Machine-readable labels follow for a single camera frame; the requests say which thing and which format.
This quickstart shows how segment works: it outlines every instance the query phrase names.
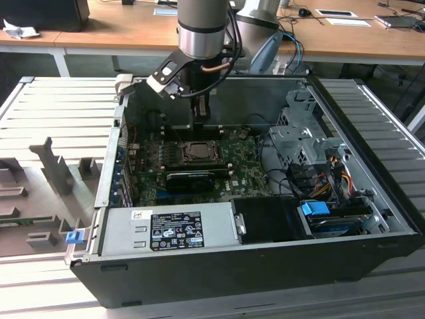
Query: warning label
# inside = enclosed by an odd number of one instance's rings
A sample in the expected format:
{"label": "warning label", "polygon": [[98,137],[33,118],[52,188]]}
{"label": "warning label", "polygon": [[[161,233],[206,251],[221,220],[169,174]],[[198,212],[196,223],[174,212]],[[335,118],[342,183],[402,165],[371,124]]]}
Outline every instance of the warning label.
{"label": "warning label", "polygon": [[151,250],[204,247],[201,212],[151,216]]}

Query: white table leg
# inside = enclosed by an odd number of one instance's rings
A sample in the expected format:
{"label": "white table leg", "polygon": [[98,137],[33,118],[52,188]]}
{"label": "white table leg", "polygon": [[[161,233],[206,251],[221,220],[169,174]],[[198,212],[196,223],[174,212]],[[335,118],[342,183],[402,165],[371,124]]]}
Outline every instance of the white table leg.
{"label": "white table leg", "polygon": [[60,76],[70,76],[68,66],[65,61],[65,50],[63,48],[55,48],[52,50],[51,55],[53,55],[54,60],[56,61],[56,66],[58,67]]}
{"label": "white table leg", "polygon": [[407,128],[415,134],[416,131],[420,129],[420,127],[425,123],[425,105],[420,109],[417,115],[413,118],[413,120],[409,123]]}
{"label": "white table leg", "polygon": [[118,56],[112,55],[112,66],[114,67],[114,71],[119,72],[121,70],[120,68],[120,62],[118,60]]}

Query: connector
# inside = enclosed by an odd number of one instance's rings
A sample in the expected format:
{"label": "connector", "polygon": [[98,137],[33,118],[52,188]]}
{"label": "connector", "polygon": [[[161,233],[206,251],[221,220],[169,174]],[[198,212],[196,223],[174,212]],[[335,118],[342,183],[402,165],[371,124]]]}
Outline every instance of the connector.
{"label": "connector", "polygon": [[329,215],[331,212],[324,201],[308,201],[301,206],[305,216]]}

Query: blue latch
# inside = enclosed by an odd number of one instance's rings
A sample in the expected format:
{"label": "blue latch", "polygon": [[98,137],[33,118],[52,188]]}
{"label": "blue latch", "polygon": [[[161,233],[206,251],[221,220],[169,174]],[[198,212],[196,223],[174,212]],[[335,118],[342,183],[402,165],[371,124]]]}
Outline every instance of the blue latch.
{"label": "blue latch", "polygon": [[84,243],[84,230],[83,231],[69,231],[66,234],[65,242],[69,244],[83,244]]}
{"label": "blue latch", "polygon": [[308,201],[301,206],[305,216],[329,215],[331,212],[324,201]]}

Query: desk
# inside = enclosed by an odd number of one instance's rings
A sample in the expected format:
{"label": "desk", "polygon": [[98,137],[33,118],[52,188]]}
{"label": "desk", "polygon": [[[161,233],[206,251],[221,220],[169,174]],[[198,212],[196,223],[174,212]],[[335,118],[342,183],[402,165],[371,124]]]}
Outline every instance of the desk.
{"label": "desk", "polygon": [[[2,34],[0,51],[50,53],[60,75],[69,76],[64,59],[67,54],[167,56],[177,49],[177,18],[154,16],[153,10],[157,6],[153,3],[122,6],[121,1],[88,2],[90,20],[83,32],[42,32],[40,38],[21,41]],[[390,10],[378,7],[377,0],[298,0],[297,3],[307,5],[315,16],[318,16],[315,9],[350,10],[365,19],[392,14]],[[420,8],[405,1],[392,0],[391,5],[399,12],[401,8]],[[297,13],[295,7],[287,9],[285,14]],[[321,21],[324,26],[315,19],[298,19],[294,26],[297,38],[305,47],[303,59],[306,61],[404,65],[425,62],[425,35],[416,31],[385,30],[378,21],[367,21],[372,27],[336,26],[324,19]],[[293,53],[293,43],[284,43],[280,47],[282,58]]]}
{"label": "desk", "polygon": [[[354,19],[374,19],[375,15],[392,15],[392,11],[377,5],[378,0],[302,0],[315,17],[323,17],[316,9],[352,11]],[[418,10],[420,5],[405,1],[391,1],[399,14],[402,8]],[[299,7],[281,9],[278,15],[298,17]],[[425,35],[414,30],[385,29],[377,20],[366,22],[371,27],[331,25],[325,19],[299,18],[294,25],[296,37],[305,48],[304,60],[317,62],[351,62],[366,64],[422,65],[425,62]],[[283,23],[290,31],[289,23]],[[288,54],[285,47],[280,54]]]}

